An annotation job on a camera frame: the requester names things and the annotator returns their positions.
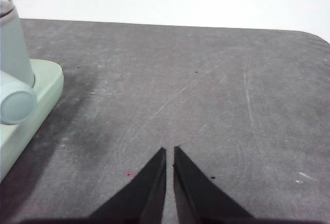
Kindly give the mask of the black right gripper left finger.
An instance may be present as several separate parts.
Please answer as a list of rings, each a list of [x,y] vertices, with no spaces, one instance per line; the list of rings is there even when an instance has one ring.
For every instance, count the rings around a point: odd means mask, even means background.
[[[102,204],[91,219],[161,219],[166,195],[166,149],[160,148],[138,174]]]

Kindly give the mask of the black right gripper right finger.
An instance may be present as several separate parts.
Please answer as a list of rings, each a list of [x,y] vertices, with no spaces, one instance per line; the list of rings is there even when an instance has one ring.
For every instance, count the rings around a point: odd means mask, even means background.
[[[179,220],[254,220],[181,149],[174,148],[173,184]]]

